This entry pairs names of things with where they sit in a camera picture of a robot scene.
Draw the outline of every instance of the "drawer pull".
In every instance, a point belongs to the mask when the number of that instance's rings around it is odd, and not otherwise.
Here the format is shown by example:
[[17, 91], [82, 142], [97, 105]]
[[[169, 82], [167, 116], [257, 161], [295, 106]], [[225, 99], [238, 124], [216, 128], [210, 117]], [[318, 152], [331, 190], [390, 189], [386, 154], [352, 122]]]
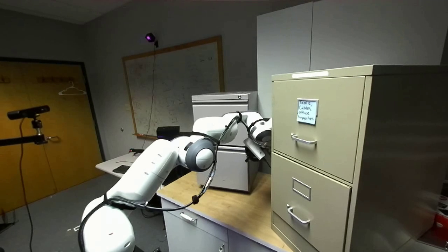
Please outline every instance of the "drawer pull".
[[300, 139], [297, 137], [297, 135], [291, 133], [291, 138], [296, 141], [296, 142], [300, 142], [300, 143], [305, 143], [305, 144], [317, 144], [317, 140], [314, 141], [308, 141], [308, 140], [304, 140], [304, 139]]
[[304, 221], [304, 220], [302, 220], [301, 218], [297, 217], [297, 215], [295, 215], [295, 214], [293, 213], [293, 209], [294, 209], [294, 207], [290, 206], [289, 204], [286, 204], [286, 208], [288, 208], [288, 213], [289, 213], [292, 217], [294, 217], [294, 219], [298, 220], [298, 221], [299, 221], [300, 223], [302, 223], [303, 225], [308, 225], [308, 224], [311, 222], [311, 220], [306, 220], [306, 221]]
[[192, 217], [190, 217], [190, 216], [184, 214], [184, 212], [181, 212], [181, 213], [180, 213], [180, 216], [181, 216], [182, 218], [188, 220], [189, 222], [195, 222], [195, 221], [198, 220], [198, 219], [193, 219]]

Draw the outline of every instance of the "whiteboard frame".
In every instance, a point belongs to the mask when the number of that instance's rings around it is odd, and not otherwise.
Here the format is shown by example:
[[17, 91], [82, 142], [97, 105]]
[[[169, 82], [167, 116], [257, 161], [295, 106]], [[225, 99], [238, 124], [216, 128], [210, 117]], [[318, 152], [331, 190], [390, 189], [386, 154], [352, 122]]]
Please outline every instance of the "whiteboard frame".
[[189, 42], [189, 43], [185, 43], [185, 44], [180, 44], [180, 45], [176, 45], [176, 46], [172, 46], [172, 47], [168, 47], [168, 48], [162, 48], [162, 49], [154, 50], [154, 51], [150, 51], [150, 52], [144, 52], [144, 53], [140, 53], [140, 54], [125, 56], [125, 57], [121, 58], [122, 61], [123, 61], [123, 68], [124, 68], [124, 72], [125, 72], [126, 87], [127, 87], [127, 90], [128, 90], [129, 105], [130, 105], [130, 110], [131, 110], [131, 115], [132, 115], [132, 122], [134, 124], [134, 134], [133, 135], [137, 136], [138, 138], [146, 138], [146, 139], [152, 139], [152, 140], [157, 139], [157, 136], [145, 135], [145, 134], [140, 134], [140, 133], [137, 132], [137, 124], [135, 123], [134, 108], [132, 106], [131, 89], [129, 87], [128, 71], [126, 69], [126, 61], [134, 60], [134, 59], [138, 59], [138, 58], [149, 57], [149, 56], [162, 54], [162, 53], [167, 53], [167, 52], [183, 50], [183, 49], [186, 49], [186, 48], [191, 48], [191, 47], [205, 45], [205, 44], [210, 44], [210, 43], [216, 43], [216, 47], [217, 47], [217, 50], [218, 50], [218, 58], [217, 58], [217, 60], [218, 60], [219, 82], [220, 82], [220, 87], [219, 88], [220, 88], [220, 92], [224, 92], [224, 68], [223, 68], [223, 50], [222, 50], [222, 38], [221, 38], [221, 36], [214, 36], [214, 37], [211, 37], [211, 38], [208, 38], [208, 39], [201, 39], [201, 40], [197, 40], [197, 41], [193, 41], [193, 42]]

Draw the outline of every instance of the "blue sticky note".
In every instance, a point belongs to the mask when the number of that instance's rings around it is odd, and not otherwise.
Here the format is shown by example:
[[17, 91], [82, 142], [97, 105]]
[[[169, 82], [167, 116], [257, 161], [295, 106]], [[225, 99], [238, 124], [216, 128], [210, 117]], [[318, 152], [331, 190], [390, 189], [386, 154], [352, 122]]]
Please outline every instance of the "blue sticky note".
[[316, 125], [317, 100], [298, 99], [297, 122]]

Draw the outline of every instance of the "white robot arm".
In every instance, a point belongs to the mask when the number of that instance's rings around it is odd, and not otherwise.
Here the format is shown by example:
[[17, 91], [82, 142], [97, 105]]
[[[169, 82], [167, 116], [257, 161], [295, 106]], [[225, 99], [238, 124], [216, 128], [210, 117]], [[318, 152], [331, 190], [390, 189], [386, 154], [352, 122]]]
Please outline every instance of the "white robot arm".
[[[259, 145], [271, 140], [272, 122], [271, 119], [265, 121], [257, 112], [236, 112], [222, 117], [200, 118], [194, 123], [193, 132], [202, 135], [193, 133], [191, 136], [180, 136], [172, 141], [159, 139], [153, 142], [104, 196], [94, 199], [86, 206], [78, 234], [81, 251], [134, 251], [134, 230], [127, 217], [131, 211], [126, 210], [130, 206], [129, 202], [139, 202], [143, 207], [149, 208], [146, 206], [147, 200], [154, 196], [177, 165], [196, 172], [206, 171], [214, 166], [218, 148], [216, 139], [221, 143], [235, 139], [238, 122], [248, 129], [249, 138], [245, 144], [252, 152], [261, 152]], [[212, 170], [196, 200], [204, 194], [213, 175]], [[116, 200], [115, 203], [118, 204], [107, 204], [108, 199], [122, 200]]]

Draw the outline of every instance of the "gray carpet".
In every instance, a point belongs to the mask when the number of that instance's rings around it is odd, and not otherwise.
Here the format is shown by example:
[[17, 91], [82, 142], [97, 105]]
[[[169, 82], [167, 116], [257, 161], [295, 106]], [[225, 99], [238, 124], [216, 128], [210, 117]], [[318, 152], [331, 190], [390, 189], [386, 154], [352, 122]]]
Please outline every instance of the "gray carpet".
[[[34, 224], [33, 252], [78, 252], [77, 232], [85, 206], [112, 187], [118, 178], [105, 174], [65, 191], [30, 204]], [[30, 239], [30, 222], [26, 208], [16, 209], [18, 222], [0, 234], [0, 247], [6, 252], [26, 252]], [[136, 244], [145, 252], [160, 247], [168, 251], [163, 216], [144, 218], [139, 210], [129, 216]]]

